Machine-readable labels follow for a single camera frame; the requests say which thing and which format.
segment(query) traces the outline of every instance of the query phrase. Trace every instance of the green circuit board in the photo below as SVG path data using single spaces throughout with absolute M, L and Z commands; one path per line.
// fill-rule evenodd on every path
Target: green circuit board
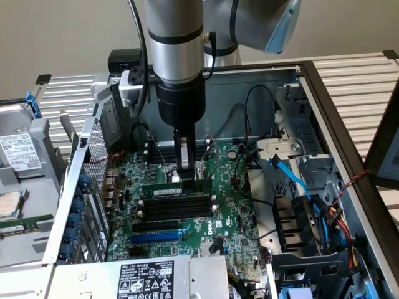
M 142 247 L 145 255 L 140 258 L 167 257 L 172 255 L 190 255 L 200 257 L 209 255 L 208 248 L 214 238 L 224 240 L 225 257 L 228 269 L 237 272 L 242 278 L 259 280 L 260 266 L 254 267 L 254 257 L 259 260 L 259 247 L 257 241 L 247 240 L 239 232 L 237 216 L 241 216 L 243 225 L 251 216 L 254 208 L 252 202 L 243 198 L 231 186 L 231 176 L 234 176 L 236 161 L 227 157 L 229 150 L 238 151 L 238 146 L 231 143 L 218 143 L 219 153 L 211 153 L 209 160 L 205 161 L 206 169 L 211 171 L 216 168 L 218 159 L 219 167 L 212 175 L 212 191 L 216 193 L 218 208 L 213 217 L 180 220 L 180 228 L 190 227 L 180 242 L 156 242 L 149 244 L 132 245 L 130 236 L 132 224 L 140 222 L 137 217 L 137 205 L 143 185 L 161 184 L 166 182 L 164 165 L 148 165 L 144 162 L 142 153 L 126 154 L 118 163 L 125 173 L 121 190 L 130 190 L 130 196 L 124 202 L 124 210 L 114 201 L 110 215 L 112 230 L 110 245 L 108 247 L 108 261 L 134 259 L 129 254 L 132 247 Z M 244 163 L 238 167 L 238 177 L 241 185 L 244 182 Z M 257 229 L 252 222 L 247 227 L 247 232 L 257 237 Z

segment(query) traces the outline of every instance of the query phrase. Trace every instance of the power supply label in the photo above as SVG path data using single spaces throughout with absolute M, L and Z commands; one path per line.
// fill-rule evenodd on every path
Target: power supply label
M 172 299 L 173 263 L 133 263 L 120 267 L 117 299 Z
M 0 136 L 0 145 L 15 171 L 40 168 L 39 157 L 28 133 Z

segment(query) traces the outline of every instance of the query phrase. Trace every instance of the motherboard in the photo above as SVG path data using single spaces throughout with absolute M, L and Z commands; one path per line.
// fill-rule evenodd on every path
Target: motherboard
M 132 227 L 140 227 L 145 221 L 140 217 L 143 198 L 154 194 L 176 192 L 181 190 L 179 182 L 175 182 L 176 166 L 174 164 L 150 164 L 146 161 L 145 150 L 125 153 L 116 163 L 120 171 L 118 193 L 123 194 L 123 202 L 114 197 L 110 209 L 110 226 L 112 230 L 108 248 L 108 261 L 143 259 L 152 257 L 168 257 L 190 255 L 192 257 L 207 257 L 211 255 L 209 248 L 215 243 L 221 243 L 221 250 L 215 255 L 224 255 L 228 270 L 237 273 L 241 278 L 259 280 L 261 256 L 257 241 L 248 240 L 243 236 L 242 226 L 254 212 L 251 201 L 245 199 L 236 190 L 240 184 L 244 190 L 249 190 L 249 182 L 245 175 L 244 162 L 237 163 L 238 145 L 218 143 L 218 150 L 211 151 L 204 161 L 204 190 L 200 196 L 211 192 L 214 200 L 211 203 L 211 213 L 203 217 L 186 219 L 160 220 L 162 225 L 172 225 L 181 232 L 179 240 L 166 242 L 139 242 L 133 244 Z M 166 211 L 160 215 L 166 217 Z M 258 237 L 256 226 L 250 221 L 246 232 L 251 237 Z

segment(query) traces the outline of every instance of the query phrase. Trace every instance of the blue pcie slot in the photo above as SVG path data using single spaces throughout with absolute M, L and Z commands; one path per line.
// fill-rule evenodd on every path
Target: blue pcie slot
M 132 244 L 141 244 L 141 243 L 154 243 L 154 242 L 181 241 L 181 235 L 182 233 L 177 230 L 171 232 L 139 234 L 139 235 L 132 235 L 130 237 L 130 242 Z

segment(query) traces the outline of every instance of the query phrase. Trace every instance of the robotic arm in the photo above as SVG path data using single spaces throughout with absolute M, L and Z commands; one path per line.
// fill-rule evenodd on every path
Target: robotic arm
M 195 123 L 205 112 L 202 0 L 146 0 L 162 120 L 174 129 L 178 173 L 194 178 Z
M 183 181 L 194 178 L 195 123 L 205 112 L 204 52 L 205 57 L 213 54 L 213 66 L 224 65 L 223 57 L 238 44 L 281 53 L 294 30 L 300 1 L 145 0 L 153 69 L 159 78 L 158 108 L 162 120 L 174 129 Z M 216 49 L 204 46 L 204 28 L 216 31 Z M 134 101 L 122 92 L 128 77 L 122 74 L 120 91 L 122 103 L 132 106 Z

